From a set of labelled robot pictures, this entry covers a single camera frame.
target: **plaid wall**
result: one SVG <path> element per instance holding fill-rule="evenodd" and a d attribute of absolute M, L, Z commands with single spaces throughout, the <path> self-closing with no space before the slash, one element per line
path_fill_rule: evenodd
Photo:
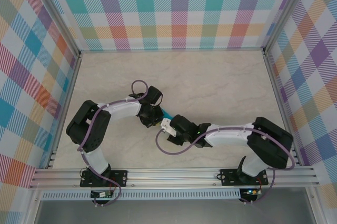
<path fill-rule="evenodd" d="M 124 50 L 261 47 L 282 0 L 54 2 L 79 47 Z"/>
<path fill-rule="evenodd" d="M 272 24 L 270 25 L 269 29 L 268 29 L 268 32 L 267 32 L 267 35 L 265 36 L 264 40 L 263 40 L 263 43 L 262 43 L 262 47 L 265 47 L 268 40 L 269 40 L 269 37 L 271 35 L 271 33 L 273 32 L 274 30 L 274 27 L 276 25 L 276 23 L 279 21 L 280 17 L 282 16 L 282 13 L 283 13 L 283 10 L 284 10 L 284 7 L 285 5 L 287 4 L 288 0 L 283 0 L 279 9 L 277 10 L 275 16 L 274 16 L 274 19 L 273 19 L 273 22 Z"/>
<path fill-rule="evenodd" d="M 300 0 L 270 59 L 305 164 L 337 217 L 337 0 Z"/>
<path fill-rule="evenodd" d="M 0 223 L 18 223 L 47 158 L 75 56 L 41 0 L 0 0 Z"/>

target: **beige table surface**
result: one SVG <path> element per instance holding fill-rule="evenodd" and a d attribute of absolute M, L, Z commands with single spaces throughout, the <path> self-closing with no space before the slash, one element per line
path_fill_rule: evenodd
<path fill-rule="evenodd" d="M 65 128 L 81 104 L 91 99 L 108 103 L 131 93 L 130 84 L 142 79 L 163 94 L 161 107 L 171 115 L 218 125 L 240 125 L 263 116 L 283 127 L 260 51 L 123 52 L 84 54 L 53 168 L 82 168 L 77 145 Z M 142 84 L 136 92 L 144 91 Z M 159 127 L 147 129 L 137 117 L 111 124 L 102 143 L 113 168 L 177 168 L 237 166 L 251 150 L 240 146 L 191 148 L 168 156 L 155 145 Z M 160 137 L 167 151 L 180 151 Z"/>

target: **metal bracket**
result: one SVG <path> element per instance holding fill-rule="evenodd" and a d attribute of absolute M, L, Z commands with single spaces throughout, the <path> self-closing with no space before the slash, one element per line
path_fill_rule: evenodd
<path fill-rule="evenodd" d="M 111 170 L 109 179 L 116 181 L 121 187 L 126 187 L 127 170 Z M 104 187 L 104 185 L 101 178 L 89 170 L 84 170 L 81 173 L 80 187 Z"/>
<path fill-rule="evenodd" d="M 239 180 L 236 172 L 237 169 L 221 169 L 220 174 L 218 174 L 216 177 L 221 180 L 222 186 L 245 186 L 245 184 Z M 263 186 L 268 185 L 267 173 L 265 170 L 263 170 L 256 176 L 256 180 L 252 180 L 251 184 L 248 186 L 259 186 L 260 181 L 258 178 Z"/>

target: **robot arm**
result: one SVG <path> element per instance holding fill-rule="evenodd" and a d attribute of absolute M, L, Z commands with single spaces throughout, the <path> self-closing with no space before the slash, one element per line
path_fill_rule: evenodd
<path fill-rule="evenodd" d="M 293 141 L 291 134 L 263 117 L 258 117 L 254 123 L 240 126 L 219 126 L 215 124 L 200 124 L 197 126 L 185 117 L 177 115 L 172 120 L 163 119 L 161 127 L 170 134 L 168 141 L 176 145 L 183 145 L 186 141 L 191 144 L 197 137 L 205 134 L 195 143 L 196 147 L 214 147 L 222 144 L 249 146 L 253 151 L 242 159 L 237 170 L 239 180 L 245 184 L 267 167 L 284 169 L 288 160 L 287 154 L 281 148 L 265 137 L 249 131 L 249 129 L 260 130 L 272 136 L 288 151 Z M 229 130 L 217 131 L 217 129 L 224 127 L 229 128 Z"/>
<path fill-rule="evenodd" d="M 139 117 L 146 127 L 151 127 L 162 121 L 164 114 L 159 105 L 154 105 L 162 93 L 150 86 L 145 98 L 135 101 L 136 98 L 143 95 L 143 93 L 131 94 L 125 98 L 126 102 L 106 106 L 96 117 L 91 133 L 83 146 L 83 155 L 98 174 L 107 174 L 110 171 L 110 166 L 100 147 L 109 124 L 129 116 Z M 92 120 L 96 111 L 103 105 L 105 104 L 96 104 L 91 100 L 82 104 L 66 130 L 73 143 L 78 145 L 82 143 L 90 125 L 87 121 Z"/>

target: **purple cable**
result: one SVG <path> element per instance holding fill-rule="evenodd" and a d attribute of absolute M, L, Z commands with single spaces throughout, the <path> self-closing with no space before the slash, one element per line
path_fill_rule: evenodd
<path fill-rule="evenodd" d="M 275 143 L 278 147 L 280 147 L 287 155 L 288 157 L 290 158 L 291 160 L 291 166 L 289 168 L 285 168 L 285 169 L 282 169 L 282 170 L 291 170 L 295 167 L 295 159 L 293 158 L 293 156 L 290 154 L 289 151 L 287 151 L 287 149 L 282 145 L 280 144 L 278 141 L 276 141 L 273 137 L 271 137 L 270 135 L 266 134 L 265 132 L 262 132 L 260 130 L 257 130 L 257 129 L 254 129 L 254 128 L 244 128 L 244 127 L 222 127 L 222 128 L 216 128 L 216 129 L 212 129 L 212 130 L 209 130 L 201 135 L 199 135 L 186 149 L 183 149 L 182 151 L 179 151 L 179 152 L 168 152 L 164 149 L 162 149 L 162 147 L 159 146 L 159 143 L 158 143 L 158 137 L 160 135 L 161 132 L 163 132 L 164 130 L 161 129 L 159 130 L 159 132 L 157 133 L 156 135 L 156 145 L 158 147 L 158 149 L 162 152 L 162 153 L 165 153 L 167 155 L 171 155 L 171 156 L 175 156 L 175 155 L 179 155 L 179 154 L 182 154 L 186 151 L 188 151 L 190 148 L 192 148 L 193 145 L 196 144 L 197 141 L 199 141 L 202 137 L 204 137 L 205 135 L 207 134 L 210 134 L 210 133 L 214 133 L 214 132 L 218 132 L 218 131 L 225 131 L 225 130 L 247 130 L 247 131 L 251 131 L 251 132 L 255 132 L 255 133 L 258 133 L 262 136 L 265 136 L 266 138 L 268 138 L 269 140 L 271 140 L 273 143 Z M 272 189 L 273 185 L 274 185 L 274 182 L 275 182 L 275 170 L 276 169 L 273 169 L 273 168 L 269 168 L 269 169 L 272 169 L 273 170 L 273 179 L 272 179 L 272 182 L 269 186 L 269 189 L 267 192 L 264 193 L 264 195 L 262 195 L 258 200 L 256 200 L 255 202 L 258 202 L 260 200 L 262 200 L 263 198 L 265 198 L 266 195 L 268 195 L 270 193 L 270 190 Z"/>
<path fill-rule="evenodd" d="M 106 204 L 104 204 L 104 205 L 99 205 L 99 204 L 97 204 L 96 198 L 95 198 L 95 199 L 94 199 L 94 203 L 96 204 L 96 206 L 99 205 L 99 206 L 101 206 L 101 207 L 104 207 L 104 206 L 108 206 L 108 205 L 112 204 L 113 202 L 115 202 L 115 201 L 121 196 L 121 194 L 122 194 L 122 188 L 121 188 L 121 186 L 120 186 L 117 182 L 113 181 L 112 179 L 109 179 L 109 178 L 106 178 L 106 177 L 102 176 L 101 174 L 99 174 L 98 172 L 96 172 L 96 171 L 89 165 L 89 162 L 88 162 L 88 160 L 86 159 L 86 157 L 85 157 L 85 155 L 84 155 L 84 153 L 83 153 L 83 146 L 85 145 L 86 141 L 88 140 L 88 137 L 89 137 L 89 135 L 90 135 L 90 131 L 91 131 L 92 127 L 93 127 L 93 124 L 94 124 L 94 121 L 95 121 L 97 115 L 98 115 L 98 114 L 100 113 L 100 111 L 102 111 L 105 107 L 107 107 L 108 105 L 109 105 L 109 106 L 110 106 L 110 105 L 114 105 L 114 104 L 116 104 L 116 103 L 138 101 L 138 100 L 143 99 L 143 98 L 147 95 L 147 92 L 148 92 L 148 85 L 147 85 L 147 83 L 146 83 L 145 81 L 140 80 L 140 79 L 135 80 L 135 81 L 132 82 L 132 84 L 131 84 L 131 91 L 132 91 L 132 93 L 133 93 L 133 94 L 135 93 L 134 90 L 133 90 L 133 85 L 134 85 L 135 83 L 137 83 L 137 82 L 142 82 L 142 83 L 145 85 L 146 91 L 145 91 L 144 95 L 141 96 L 141 97 L 139 97 L 139 98 L 137 98 L 137 99 L 128 99 L 128 100 L 127 100 L 127 99 L 121 99 L 121 100 L 113 101 L 113 102 L 111 102 L 111 103 L 108 103 L 108 104 L 103 105 L 102 107 L 100 107 L 100 108 L 96 111 L 96 113 L 94 114 L 94 116 L 93 116 L 93 118 L 92 118 L 92 120 L 91 120 L 91 122 L 90 122 L 88 131 L 86 132 L 86 135 L 85 135 L 85 137 L 84 137 L 84 139 L 83 139 L 81 145 L 77 148 L 77 151 L 80 151 L 80 152 L 81 152 L 83 161 L 87 164 L 89 170 L 91 170 L 96 176 L 98 176 L 98 177 L 100 177 L 100 178 L 102 178 L 102 179 L 105 179 L 106 181 L 109 181 L 110 183 L 113 183 L 115 186 L 118 186 L 118 188 L 120 189 L 120 191 L 119 191 L 117 197 L 114 198 L 114 199 L 112 199 L 112 200 L 110 200 L 108 203 L 106 203 Z"/>

